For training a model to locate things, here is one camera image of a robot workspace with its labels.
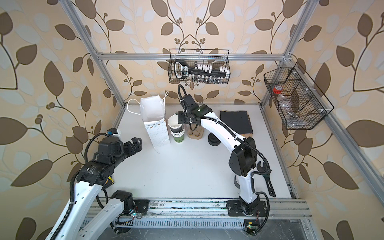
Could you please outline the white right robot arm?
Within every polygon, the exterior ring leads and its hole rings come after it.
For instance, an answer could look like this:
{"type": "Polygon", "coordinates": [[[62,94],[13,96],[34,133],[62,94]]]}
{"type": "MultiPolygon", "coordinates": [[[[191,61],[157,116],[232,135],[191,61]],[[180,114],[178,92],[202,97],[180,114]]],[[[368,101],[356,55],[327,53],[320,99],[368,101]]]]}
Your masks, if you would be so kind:
{"type": "Polygon", "coordinates": [[[256,214],[258,207],[265,207],[267,211],[268,204],[262,204],[260,195],[268,199],[268,194],[256,191],[254,176],[263,176],[267,189],[271,191],[269,195],[274,197],[276,194],[270,181],[272,170],[265,156],[256,149],[254,139],[236,133],[207,105],[198,105],[191,95],[179,98],[183,110],[178,112],[178,123],[203,127],[218,138],[231,153],[229,167],[235,173],[240,188],[240,211],[246,216],[256,214]]]}

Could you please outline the black paper coffee cup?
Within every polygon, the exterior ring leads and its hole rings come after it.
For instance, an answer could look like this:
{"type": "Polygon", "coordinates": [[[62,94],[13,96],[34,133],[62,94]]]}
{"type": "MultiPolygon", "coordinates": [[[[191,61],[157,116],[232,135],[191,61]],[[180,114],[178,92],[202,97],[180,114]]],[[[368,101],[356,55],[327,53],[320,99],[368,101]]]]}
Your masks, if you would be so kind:
{"type": "Polygon", "coordinates": [[[178,122],[178,115],[172,115],[168,118],[168,126],[172,133],[179,133],[184,129],[183,124],[179,124],[178,122]]]}

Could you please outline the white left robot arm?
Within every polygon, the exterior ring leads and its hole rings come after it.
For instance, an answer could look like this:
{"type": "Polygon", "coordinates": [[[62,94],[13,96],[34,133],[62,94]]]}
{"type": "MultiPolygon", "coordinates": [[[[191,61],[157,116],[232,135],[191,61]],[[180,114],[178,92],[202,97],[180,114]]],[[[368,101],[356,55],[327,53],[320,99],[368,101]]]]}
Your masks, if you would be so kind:
{"type": "Polygon", "coordinates": [[[85,226],[87,213],[102,191],[115,168],[125,159],[143,149],[140,138],[123,143],[117,136],[106,136],[91,161],[71,179],[70,199],[56,224],[47,235],[48,240],[96,240],[107,227],[113,227],[120,215],[135,217],[139,211],[130,192],[116,191],[108,203],[85,226]]]}

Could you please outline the white paper gift bag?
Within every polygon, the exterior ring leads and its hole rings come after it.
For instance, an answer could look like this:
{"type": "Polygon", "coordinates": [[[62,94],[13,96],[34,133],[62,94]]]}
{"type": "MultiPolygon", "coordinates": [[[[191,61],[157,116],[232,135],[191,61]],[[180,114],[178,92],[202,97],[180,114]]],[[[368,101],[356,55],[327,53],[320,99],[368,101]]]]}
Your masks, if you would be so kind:
{"type": "Polygon", "coordinates": [[[139,115],[143,122],[144,127],[150,137],[151,143],[156,152],[159,153],[159,148],[170,143],[169,134],[166,124],[166,97],[169,92],[166,91],[165,96],[162,98],[159,95],[141,98],[140,101],[130,99],[127,102],[127,110],[129,113],[139,115]],[[133,112],[129,109],[131,101],[136,101],[139,104],[139,112],[133,112]]]}

